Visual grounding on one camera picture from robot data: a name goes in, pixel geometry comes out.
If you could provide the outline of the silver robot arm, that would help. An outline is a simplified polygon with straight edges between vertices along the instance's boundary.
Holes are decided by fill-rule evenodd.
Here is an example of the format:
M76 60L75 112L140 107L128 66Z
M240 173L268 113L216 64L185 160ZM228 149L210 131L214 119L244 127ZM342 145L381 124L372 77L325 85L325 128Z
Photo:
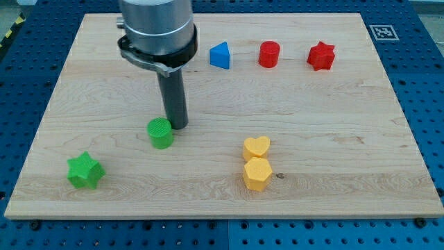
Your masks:
M190 0L119 0L125 31L117 44L121 56L133 65L170 75L196 54L198 31Z

